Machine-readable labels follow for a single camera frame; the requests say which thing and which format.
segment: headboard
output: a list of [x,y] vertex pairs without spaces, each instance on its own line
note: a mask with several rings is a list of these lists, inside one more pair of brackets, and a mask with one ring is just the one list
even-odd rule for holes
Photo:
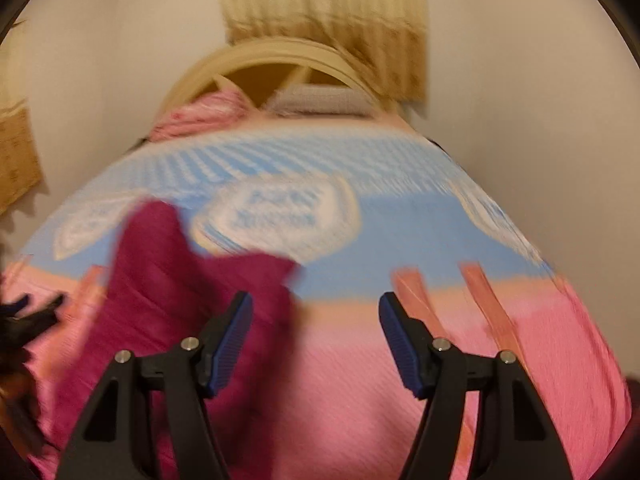
[[387,110],[395,103],[379,97],[330,46],[299,38],[260,38],[227,46],[193,65],[171,88],[158,111],[192,102],[206,92],[237,85],[260,107],[277,89],[293,83],[357,88]]

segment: maroon garment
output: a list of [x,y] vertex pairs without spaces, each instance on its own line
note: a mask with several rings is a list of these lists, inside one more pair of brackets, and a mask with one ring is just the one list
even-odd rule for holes
[[[129,219],[117,249],[104,306],[79,361],[56,391],[51,439],[63,448],[85,402],[120,349],[164,352],[197,335],[238,290],[254,300],[254,318],[230,383],[207,411],[234,480],[271,477],[271,428],[277,378],[290,355],[292,300],[285,285],[296,264],[268,254],[200,257],[182,233],[176,209],[148,202]],[[177,478],[162,399],[154,428],[164,478]]]

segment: beige curtain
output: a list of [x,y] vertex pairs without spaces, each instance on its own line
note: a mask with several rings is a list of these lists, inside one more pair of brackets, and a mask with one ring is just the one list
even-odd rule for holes
[[0,44],[0,214],[42,178],[23,88],[25,30],[14,25]]
[[228,39],[334,46],[380,96],[424,100],[426,0],[221,0]]

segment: metal screw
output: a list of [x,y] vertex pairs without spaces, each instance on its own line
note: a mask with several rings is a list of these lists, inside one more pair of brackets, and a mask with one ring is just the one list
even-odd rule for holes
[[124,364],[131,359],[131,352],[129,350],[120,350],[116,352],[114,359],[116,359],[117,363]]
[[503,350],[502,352],[500,352],[500,361],[502,361],[506,365],[511,365],[517,360],[518,357],[511,350]]
[[448,339],[444,339],[443,337],[437,337],[433,340],[433,347],[438,352],[444,352],[445,350],[449,350],[451,348],[451,341]]
[[190,352],[191,350],[195,350],[198,346],[200,346],[200,341],[197,337],[185,337],[180,342],[180,348]]

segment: bedspread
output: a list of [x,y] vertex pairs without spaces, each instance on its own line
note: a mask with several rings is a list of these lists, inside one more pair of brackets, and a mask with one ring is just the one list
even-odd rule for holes
[[[387,290],[465,352],[516,352],[576,480],[598,468],[628,421],[624,379],[584,306],[499,206],[428,140],[357,120],[147,145],[73,195],[6,273],[14,295],[71,293],[76,342],[60,349],[69,359],[99,308],[120,222],[148,196],[177,205],[195,251],[261,250],[304,267],[291,284],[303,307],[276,478],[399,475],[422,403],[403,389],[378,325]],[[54,336],[35,349],[43,384],[58,366],[42,350]],[[477,399],[468,400],[456,480],[476,423]]]

